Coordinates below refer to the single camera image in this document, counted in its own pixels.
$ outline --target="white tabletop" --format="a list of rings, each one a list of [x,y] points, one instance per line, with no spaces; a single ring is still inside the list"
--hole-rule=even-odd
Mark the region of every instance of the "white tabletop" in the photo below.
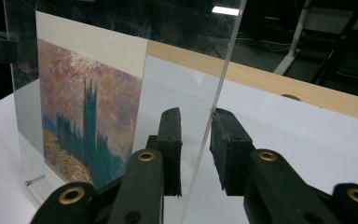
[[[29,223],[37,203],[23,181],[14,96],[0,100],[0,223]]]
[[[230,81],[218,107],[234,113],[256,148],[281,153],[313,187],[331,193],[337,183],[358,183],[358,119]],[[242,200],[220,189],[206,147],[185,223],[247,223]],[[29,223],[37,207],[23,181],[11,94],[0,101],[0,223]]]

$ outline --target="painting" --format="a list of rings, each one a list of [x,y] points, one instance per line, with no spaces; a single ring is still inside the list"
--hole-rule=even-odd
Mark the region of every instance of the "painting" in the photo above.
[[[38,24],[38,29],[46,28]],[[99,189],[124,174],[133,147],[142,76],[130,74],[120,64],[99,62],[93,56],[95,48],[71,50],[76,48],[50,38],[37,39],[45,164],[65,183],[89,182]],[[117,56],[119,51],[110,54]]]

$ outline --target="glass panel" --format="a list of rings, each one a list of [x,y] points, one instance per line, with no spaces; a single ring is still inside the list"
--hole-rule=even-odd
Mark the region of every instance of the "glass panel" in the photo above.
[[[88,146],[106,148],[110,153],[102,158],[119,158],[122,174],[128,152],[145,148],[148,136],[157,134],[161,113],[179,107],[183,197],[165,197],[164,220],[188,222],[186,207],[201,202],[191,190],[244,4],[5,0],[8,34],[19,41],[12,76],[24,178],[36,199],[42,203],[75,180],[103,186],[93,173],[97,162],[85,155]],[[116,77],[126,82],[112,84]],[[65,172],[57,164],[69,157],[86,168]]]

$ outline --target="houses of parliament painting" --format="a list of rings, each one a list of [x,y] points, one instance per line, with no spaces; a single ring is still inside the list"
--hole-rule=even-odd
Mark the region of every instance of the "houses of parliament painting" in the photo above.
[[[96,189],[124,174],[142,79],[38,39],[46,165]]]

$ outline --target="gothic tower in painting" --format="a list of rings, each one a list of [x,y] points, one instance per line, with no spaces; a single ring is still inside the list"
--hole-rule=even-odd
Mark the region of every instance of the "gothic tower in painting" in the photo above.
[[[92,81],[87,86],[84,82],[84,104],[83,104],[83,152],[85,162],[92,170],[93,152],[95,151],[96,119],[97,119],[97,90],[92,87]]]

